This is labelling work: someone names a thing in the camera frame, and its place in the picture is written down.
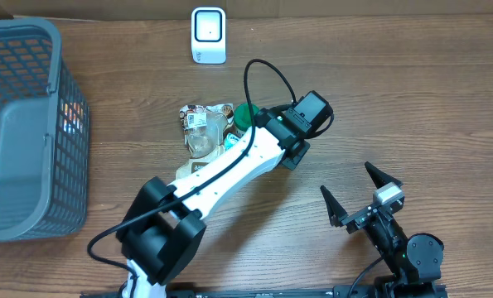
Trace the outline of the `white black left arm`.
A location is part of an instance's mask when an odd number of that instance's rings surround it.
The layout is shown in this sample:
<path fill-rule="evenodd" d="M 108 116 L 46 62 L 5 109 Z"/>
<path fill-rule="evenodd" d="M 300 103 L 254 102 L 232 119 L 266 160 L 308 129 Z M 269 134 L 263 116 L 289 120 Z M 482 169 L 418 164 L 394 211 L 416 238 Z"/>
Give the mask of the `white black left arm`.
<path fill-rule="evenodd" d="M 127 259 L 123 297 L 163 297 L 193 259 L 218 206 L 278 165 L 296 167 L 308 150 L 313 115 L 299 107 L 261 109 L 255 124 L 224 154 L 187 177 L 140 189 L 115 232 Z"/>

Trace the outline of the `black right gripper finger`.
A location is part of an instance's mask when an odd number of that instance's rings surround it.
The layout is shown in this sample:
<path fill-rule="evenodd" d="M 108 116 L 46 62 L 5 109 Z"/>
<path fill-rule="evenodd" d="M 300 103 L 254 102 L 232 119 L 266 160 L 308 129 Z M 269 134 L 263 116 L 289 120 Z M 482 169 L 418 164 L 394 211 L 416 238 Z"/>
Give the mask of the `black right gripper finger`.
<path fill-rule="evenodd" d="M 398 179 L 394 178 L 393 176 L 381 171 L 379 168 L 374 166 L 369 161 L 366 161 L 364 166 L 365 166 L 366 171 L 368 172 L 371 180 L 374 182 L 375 187 L 377 189 L 380 189 L 389 183 L 394 183 L 398 187 L 403 186 L 403 182 L 401 180 L 398 180 Z"/>
<path fill-rule="evenodd" d="M 348 213 L 341 206 L 334 195 L 324 186 L 320 187 L 323 199 L 326 202 L 326 209 L 331 226 L 343 227 L 346 225 Z"/>

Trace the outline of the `green lidded jar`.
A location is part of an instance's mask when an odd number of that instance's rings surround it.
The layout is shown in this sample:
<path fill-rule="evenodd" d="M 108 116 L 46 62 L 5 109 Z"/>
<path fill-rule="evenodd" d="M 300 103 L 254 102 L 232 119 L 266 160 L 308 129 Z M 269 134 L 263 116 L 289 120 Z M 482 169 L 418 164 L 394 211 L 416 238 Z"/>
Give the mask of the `green lidded jar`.
<path fill-rule="evenodd" d="M 234 111 L 234 130 L 238 137 L 242 137 L 252 126 L 251 113 L 247 103 L 240 104 Z"/>

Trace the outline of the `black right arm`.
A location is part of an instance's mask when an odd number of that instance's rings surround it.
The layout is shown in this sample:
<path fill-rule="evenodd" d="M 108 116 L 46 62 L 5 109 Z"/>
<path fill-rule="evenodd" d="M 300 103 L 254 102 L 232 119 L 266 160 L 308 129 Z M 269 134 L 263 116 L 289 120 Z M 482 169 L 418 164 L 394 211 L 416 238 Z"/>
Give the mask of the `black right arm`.
<path fill-rule="evenodd" d="M 349 215 L 334 195 L 320 187 L 330 224 L 352 234 L 363 230 L 379 253 L 349 286 L 334 286 L 334 297 L 447 298 L 442 276 L 443 242 L 430 233 L 407 237 L 394 219 L 404 206 L 403 182 L 365 163 L 376 190 L 372 202 Z"/>

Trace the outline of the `brown white snack pouch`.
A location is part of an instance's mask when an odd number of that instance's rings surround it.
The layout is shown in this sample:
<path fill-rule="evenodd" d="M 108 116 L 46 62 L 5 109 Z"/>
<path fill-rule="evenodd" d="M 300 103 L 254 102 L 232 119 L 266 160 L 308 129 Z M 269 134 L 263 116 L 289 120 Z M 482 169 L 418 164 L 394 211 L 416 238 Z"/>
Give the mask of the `brown white snack pouch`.
<path fill-rule="evenodd" d="M 180 109 L 179 118 L 190 158 L 176 170 L 176 179 L 201 170 L 225 152 L 225 137 L 234 124 L 234 106 L 188 104 Z"/>

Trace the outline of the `teal white small packet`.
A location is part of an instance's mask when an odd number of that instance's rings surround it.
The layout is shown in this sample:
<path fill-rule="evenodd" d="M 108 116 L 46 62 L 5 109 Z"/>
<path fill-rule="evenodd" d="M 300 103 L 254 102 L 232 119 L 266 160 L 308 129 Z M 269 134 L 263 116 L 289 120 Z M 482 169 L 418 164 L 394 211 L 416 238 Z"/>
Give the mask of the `teal white small packet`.
<path fill-rule="evenodd" d="M 228 151 L 230 148 L 232 148 L 238 141 L 240 140 L 239 137 L 234 135 L 232 132 L 228 133 L 224 139 L 224 148 L 226 151 Z"/>

